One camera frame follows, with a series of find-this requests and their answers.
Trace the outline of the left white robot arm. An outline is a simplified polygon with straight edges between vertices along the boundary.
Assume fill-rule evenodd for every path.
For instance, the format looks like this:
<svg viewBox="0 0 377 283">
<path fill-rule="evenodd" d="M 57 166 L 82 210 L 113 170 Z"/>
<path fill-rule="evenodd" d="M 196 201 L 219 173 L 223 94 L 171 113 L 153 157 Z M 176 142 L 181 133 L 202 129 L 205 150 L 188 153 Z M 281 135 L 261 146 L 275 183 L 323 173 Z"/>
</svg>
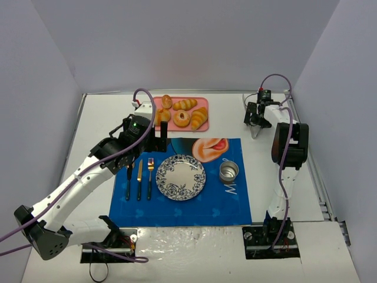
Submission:
<svg viewBox="0 0 377 283">
<path fill-rule="evenodd" d="M 152 121 L 129 115 L 51 194 L 14 212 L 22 233 L 43 260 L 55 258 L 68 246 L 91 243 L 101 249 L 121 238 L 119 227 L 108 216 L 78 222 L 68 222 L 67 218 L 102 183 L 124 167 L 131 170 L 143 152 L 166 152 L 167 125 L 161 122 L 157 137 Z"/>
</svg>

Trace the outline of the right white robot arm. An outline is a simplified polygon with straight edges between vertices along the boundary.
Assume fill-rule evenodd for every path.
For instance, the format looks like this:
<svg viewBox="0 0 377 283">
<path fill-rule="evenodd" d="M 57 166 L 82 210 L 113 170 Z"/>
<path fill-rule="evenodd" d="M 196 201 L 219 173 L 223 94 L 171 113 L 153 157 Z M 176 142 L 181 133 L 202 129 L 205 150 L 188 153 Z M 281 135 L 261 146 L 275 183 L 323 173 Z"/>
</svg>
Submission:
<svg viewBox="0 0 377 283">
<path fill-rule="evenodd" d="M 271 158 L 277 166 L 277 185 L 267 209 L 267 220 L 286 221 L 289 200 L 299 170 L 307 161 L 309 147 L 309 126 L 293 118 L 290 108 L 274 101 L 270 90 L 260 88 L 257 101 L 248 102 L 244 124 L 256 138 L 262 129 L 274 129 Z"/>
</svg>

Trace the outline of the round striped bun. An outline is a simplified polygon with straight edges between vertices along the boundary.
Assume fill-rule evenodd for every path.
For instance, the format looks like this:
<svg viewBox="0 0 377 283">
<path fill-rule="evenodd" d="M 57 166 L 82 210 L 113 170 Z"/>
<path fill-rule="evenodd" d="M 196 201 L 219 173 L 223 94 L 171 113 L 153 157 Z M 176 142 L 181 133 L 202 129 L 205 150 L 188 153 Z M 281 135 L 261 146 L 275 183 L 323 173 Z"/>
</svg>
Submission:
<svg viewBox="0 0 377 283">
<path fill-rule="evenodd" d="M 171 113 L 169 109 L 158 108 L 156 111 L 154 124 L 160 126 L 162 122 L 169 122 L 171 119 Z"/>
</svg>

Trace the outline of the sugared donut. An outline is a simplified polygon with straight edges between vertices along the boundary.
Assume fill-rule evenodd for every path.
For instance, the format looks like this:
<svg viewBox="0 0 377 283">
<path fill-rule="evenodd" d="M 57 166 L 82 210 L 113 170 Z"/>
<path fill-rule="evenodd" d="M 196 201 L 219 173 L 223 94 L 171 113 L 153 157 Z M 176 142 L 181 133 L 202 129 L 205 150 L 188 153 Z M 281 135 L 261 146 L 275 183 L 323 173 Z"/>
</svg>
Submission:
<svg viewBox="0 0 377 283">
<path fill-rule="evenodd" d="M 174 113 L 173 123 L 180 128 L 187 127 L 190 124 L 190 115 L 184 110 L 178 110 Z"/>
</svg>

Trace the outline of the pink tray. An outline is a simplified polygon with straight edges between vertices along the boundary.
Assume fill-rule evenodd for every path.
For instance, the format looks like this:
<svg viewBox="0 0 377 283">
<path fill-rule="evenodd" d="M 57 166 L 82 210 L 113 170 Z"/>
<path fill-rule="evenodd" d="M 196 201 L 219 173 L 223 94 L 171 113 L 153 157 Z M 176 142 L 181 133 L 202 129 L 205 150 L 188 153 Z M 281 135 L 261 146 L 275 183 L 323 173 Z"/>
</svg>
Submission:
<svg viewBox="0 0 377 283">
<path fill-rule="evenodd" d="M 170 96 L 172 106 L 163 107 L 163 96 L 154 97 L 157 107 L 155 125 L 161 129 L 163 121 L 167 122 L 168 131 L 197 131 L 209 129 L 209 102 L 204 97 L 174 97 Z"/>
</svg>

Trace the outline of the small round bun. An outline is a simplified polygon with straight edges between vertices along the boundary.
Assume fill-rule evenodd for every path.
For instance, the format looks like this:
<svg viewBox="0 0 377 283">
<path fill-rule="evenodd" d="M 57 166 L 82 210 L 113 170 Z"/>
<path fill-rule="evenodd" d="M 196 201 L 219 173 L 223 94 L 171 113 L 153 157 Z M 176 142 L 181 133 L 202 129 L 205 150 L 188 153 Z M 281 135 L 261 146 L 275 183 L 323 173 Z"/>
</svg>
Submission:
<svg viewBox="0 0 377 283">
<path fill-rule="evenodd" d="M 173 101 L 169 95 L 163 95 L 161 98 L 161 106 L 165 109 L 170 109 L 173 105 Z"/>
</svg>

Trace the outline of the upper striped croissant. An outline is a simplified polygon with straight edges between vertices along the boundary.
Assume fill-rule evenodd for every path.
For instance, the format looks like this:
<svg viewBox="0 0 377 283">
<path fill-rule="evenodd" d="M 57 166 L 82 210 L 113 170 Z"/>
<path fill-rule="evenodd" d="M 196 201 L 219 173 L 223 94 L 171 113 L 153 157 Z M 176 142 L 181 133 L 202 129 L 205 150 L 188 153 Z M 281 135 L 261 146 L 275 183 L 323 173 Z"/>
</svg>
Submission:
<svg viewBox="0 0 377 283">
<path fill-rule="evenodd" d="M 178 111 L 178 110 L 188 111 L 188 110 L 191 110 L 192 108 L 194 108 L 196 105 L 197 105 L 196 99 L 187 98 L 187 99 L 180 100 L 180 101 L 174 103 L 172 108 L 175 111 Z"/>
</svg>

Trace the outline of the striped croissant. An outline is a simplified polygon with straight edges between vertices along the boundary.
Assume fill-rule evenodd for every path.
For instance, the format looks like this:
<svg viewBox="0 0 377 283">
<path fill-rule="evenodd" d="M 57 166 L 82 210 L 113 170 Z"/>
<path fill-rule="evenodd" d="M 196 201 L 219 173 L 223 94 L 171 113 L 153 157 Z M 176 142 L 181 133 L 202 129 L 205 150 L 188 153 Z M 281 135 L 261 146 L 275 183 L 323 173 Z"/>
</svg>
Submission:
<svg viewBox="0 0 377 283">
<path fill-rule="evenodd" d="M 197 105 L 196 99 L 187 98 L 187 99 L 180 100 L 180 101 L 174 103 L 172 108 L 175 111 L 178 111 L 178 110 L 188 111 L 188 110 L 191 110 L 192 108 L 194 108 L 196 105 Z"/>
<path fill-rule="evenodd" d="M 191 114 L 191 129 L 196 131 L 199 129 L 208 119 L 208 112 L 205 107 L 200 107 L 194 110 Z"/>
</svg>

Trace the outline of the right striped croissant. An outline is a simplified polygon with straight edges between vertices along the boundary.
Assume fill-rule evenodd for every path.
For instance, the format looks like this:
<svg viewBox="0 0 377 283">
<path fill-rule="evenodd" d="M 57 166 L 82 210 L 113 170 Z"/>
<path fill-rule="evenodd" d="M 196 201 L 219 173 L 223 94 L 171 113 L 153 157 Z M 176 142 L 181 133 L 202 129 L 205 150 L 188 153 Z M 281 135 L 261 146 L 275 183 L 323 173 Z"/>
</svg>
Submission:
<svg viewBox="0 0 377 283">
<path fill-rule="evenodd" d="M 208 119 L 208 112 L 205 107 L 200 107 L 194 110 L 191 114 L 191 129 L 196 131 L 199 129 Z"/>
</svg>

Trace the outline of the blue floral plate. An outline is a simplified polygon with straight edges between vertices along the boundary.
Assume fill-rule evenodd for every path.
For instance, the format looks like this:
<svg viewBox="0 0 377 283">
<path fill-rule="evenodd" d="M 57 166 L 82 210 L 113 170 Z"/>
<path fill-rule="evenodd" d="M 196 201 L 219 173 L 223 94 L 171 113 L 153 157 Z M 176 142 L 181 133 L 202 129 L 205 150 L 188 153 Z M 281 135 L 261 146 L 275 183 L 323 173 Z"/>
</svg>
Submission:
<svg viewBox="0 0 377 283">
<path fill-rule="evenodd" d="M 162 161 L 156 173 L 159 191 L 170 200 L 186 201 L 204 189 L 206 171 L 192 156 L 177 154 Z"/>
</svg>

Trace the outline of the metal cup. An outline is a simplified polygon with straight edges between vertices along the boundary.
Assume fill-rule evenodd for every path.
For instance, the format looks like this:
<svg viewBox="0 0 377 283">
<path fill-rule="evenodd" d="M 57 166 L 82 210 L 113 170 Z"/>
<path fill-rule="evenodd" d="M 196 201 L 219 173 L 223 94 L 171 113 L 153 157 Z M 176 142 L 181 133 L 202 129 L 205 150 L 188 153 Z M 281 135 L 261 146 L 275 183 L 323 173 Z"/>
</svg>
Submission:
<svg viewBox="0 0 377 283">
<path fill-rule="evenodd" d="M 226 160 L 220 165 L 219 178 L 222 183 L 233 183 L 238 174 L 239 167 L 235 162 Z"/>
</svg>

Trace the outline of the blue cartoon placemat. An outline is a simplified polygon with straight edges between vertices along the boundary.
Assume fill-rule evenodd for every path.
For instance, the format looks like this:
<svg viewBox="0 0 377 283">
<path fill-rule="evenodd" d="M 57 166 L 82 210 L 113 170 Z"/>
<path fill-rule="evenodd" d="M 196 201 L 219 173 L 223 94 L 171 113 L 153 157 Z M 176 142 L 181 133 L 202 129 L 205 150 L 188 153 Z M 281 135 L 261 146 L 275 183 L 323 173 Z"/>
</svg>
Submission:
<svg viewBox="0 0 377 283">
<path fill-rule="evenodd" d="M 175 201 L 165 197 L 156 184 L 156 173 L 162 161 L 177 154 L 189 155 L 202 163 L 206 171 L 204 189 L 195 198 Z M 147 200 L 148 158 L 154 158 L 151 200 Z M 141 200 L 137 201 L 138 165 L 143 160 Z M 239 174 L 233 183 L 219 178 L 220 165 L 233 161 Z M 130 185 L 130 199 L 125 200 L 127 168 L 116 177 L 109 218 L 119 227 L 170 226 L 241 226 L 252 223 L 247 181 L 240 139 L 172 138 L 166 152 L 144 152 L 135 161 Z"/>
</svg>

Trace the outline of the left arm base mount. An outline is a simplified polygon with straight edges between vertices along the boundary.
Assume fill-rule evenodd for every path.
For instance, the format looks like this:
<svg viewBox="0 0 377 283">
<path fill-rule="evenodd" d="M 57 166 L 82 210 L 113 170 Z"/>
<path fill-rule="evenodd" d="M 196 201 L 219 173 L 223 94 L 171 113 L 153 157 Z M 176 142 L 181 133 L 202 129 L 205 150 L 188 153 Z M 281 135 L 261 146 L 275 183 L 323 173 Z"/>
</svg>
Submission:
<svg viewBox="0 0 377 283">
<path fill-rule="evenodd" d="M 138 240 L 137 229 L 120 229 L 120 235 L 106 239 L 102 243 L 93 243 L 95 246 L 107 249 L 117 255 L 124 257 L 134 257 L 136 242 Z M 116 264 L 129 263 L 124 259 L 117 258 L 101 250 L 92 251 L 91 248 L 83 246 L 80 257 L 81 264 Z"/>
</svg>

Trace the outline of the aluminium rail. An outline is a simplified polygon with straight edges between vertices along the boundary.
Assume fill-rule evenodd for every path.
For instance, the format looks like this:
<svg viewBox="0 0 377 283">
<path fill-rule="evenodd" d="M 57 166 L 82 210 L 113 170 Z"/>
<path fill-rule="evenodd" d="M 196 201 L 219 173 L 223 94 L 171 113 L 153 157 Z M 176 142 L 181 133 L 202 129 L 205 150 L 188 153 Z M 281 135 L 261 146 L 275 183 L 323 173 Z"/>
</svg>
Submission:
<svg viewBox="0 0 377 283">
<path fill-rule="evenodd" d="M 323 181 L 322 175 L 320 174 L 319 166 L 316 164 L 313 157 L 312 151 L 309 147 L 308 156 L 307 156 L 307 167 L 309 174 L 311 176 L 313 186 L 316 191 L 316 196 L 319 202 L 319 206 L 325 221 L 336 222 L 340 227 L 340 231 L 345 240 L 345 244 L 348 248 L 351 246 L 351 241 L 349 237 L 348 228 L 345 221 L 340 221 L 336 214 L 334 213 L 332 204 L 328 192 L 326 190 L 325 183 Z"/>
</svg>

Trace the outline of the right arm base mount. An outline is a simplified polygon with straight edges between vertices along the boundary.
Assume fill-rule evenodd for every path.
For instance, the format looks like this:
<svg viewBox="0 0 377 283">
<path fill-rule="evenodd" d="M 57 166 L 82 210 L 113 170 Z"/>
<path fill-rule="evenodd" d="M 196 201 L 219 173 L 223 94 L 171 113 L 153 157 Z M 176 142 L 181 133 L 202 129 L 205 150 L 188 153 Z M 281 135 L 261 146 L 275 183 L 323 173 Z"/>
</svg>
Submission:
<svg viewBox="0 0 377 283">
<path fill-rule="evenodd" d="M 285 222 L 279 239 L 281 221 L 242 227 L 244 253 L 247 260 L 300 258 L 295 230 L 290 219 Z"/>
</svg>

